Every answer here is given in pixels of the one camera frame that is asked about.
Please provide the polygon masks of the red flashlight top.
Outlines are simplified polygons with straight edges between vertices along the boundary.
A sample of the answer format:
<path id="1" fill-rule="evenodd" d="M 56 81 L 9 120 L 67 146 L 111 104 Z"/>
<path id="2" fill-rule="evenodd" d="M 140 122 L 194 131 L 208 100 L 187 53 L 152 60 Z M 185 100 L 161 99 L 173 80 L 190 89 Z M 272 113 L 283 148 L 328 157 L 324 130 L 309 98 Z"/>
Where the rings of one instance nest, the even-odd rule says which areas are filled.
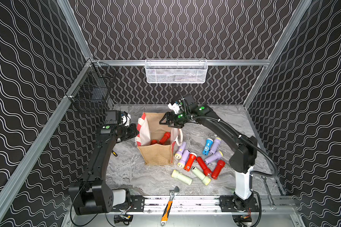
<path id="1" fill-rule="evenodd" d="M 170 132 L 165 132 L 163 137 L 159 140 L 160 145 L 164 145 L 168 139 L 170 139 L 171 133 Z"/>

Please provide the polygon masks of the blue white flashlight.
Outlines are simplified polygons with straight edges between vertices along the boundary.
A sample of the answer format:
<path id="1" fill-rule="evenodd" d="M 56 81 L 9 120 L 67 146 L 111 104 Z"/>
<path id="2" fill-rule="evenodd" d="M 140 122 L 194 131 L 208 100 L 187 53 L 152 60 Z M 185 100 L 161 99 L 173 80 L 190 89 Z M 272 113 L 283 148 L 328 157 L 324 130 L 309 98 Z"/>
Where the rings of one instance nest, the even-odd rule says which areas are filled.
<path id="1" fill-rule="evenodd" d="M 209 151 L 212 147 L 213 142 L 214 141 L 211 138 L 206 139 L 205 146 L 204 146 L 204 149 L 202 151 L 203 155 L 207 156 L 209 154 Z"/>

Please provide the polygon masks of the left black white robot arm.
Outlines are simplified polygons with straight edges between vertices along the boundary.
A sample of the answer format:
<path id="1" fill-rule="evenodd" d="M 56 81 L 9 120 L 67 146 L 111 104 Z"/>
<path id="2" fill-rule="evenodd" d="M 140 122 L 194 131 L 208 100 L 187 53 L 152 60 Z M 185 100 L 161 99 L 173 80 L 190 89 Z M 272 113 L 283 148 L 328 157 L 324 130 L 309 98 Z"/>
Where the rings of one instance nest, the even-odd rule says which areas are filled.
<path id="1" fill-rule="evenodd" d="M 75 213 L 92 215 L 109 213 L 113 208 L 131 207 L 128 189 L 111 189 L 106 183 L 106 172 L 110 156 L 116 144 L 139 134 L 131 116 L 119 110 L 107 112 L 105 123 L 98 129 L 95 149 L 78 182 L 71 183 L 69 195 Z"/>

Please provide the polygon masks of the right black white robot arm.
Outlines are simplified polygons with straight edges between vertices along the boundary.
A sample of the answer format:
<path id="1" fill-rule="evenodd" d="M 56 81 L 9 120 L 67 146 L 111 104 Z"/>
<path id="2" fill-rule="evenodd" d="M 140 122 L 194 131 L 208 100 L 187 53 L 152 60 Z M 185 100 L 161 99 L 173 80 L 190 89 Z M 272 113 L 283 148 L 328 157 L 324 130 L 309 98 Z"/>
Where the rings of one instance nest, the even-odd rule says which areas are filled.
<path id="1" fill-rule="evenodd" d="M 161 125 L 181 129 L 186 123 L 194 121 L 210 129 L 220 137 L 234 152 L 229 159 L 229 165 L 235 171 L 236 187 L 234 191 L 234 207 L 238 211 L 246 211 L 250 207 L 256 191 L 252 190 L 252 177 L 254 174 L 265 177 L 277 177 L 275 163 L 268 154 L 258 147 L 255 137 L 248 137 L 234 129 L 222 120 L 208 105 L 188 104 L 186 101 L 175 103 L 178 111 L 166 112 L 159 121 Z M 253 169 L 257 153 L 261 153 L 271 164 L 270 174 Z"/>

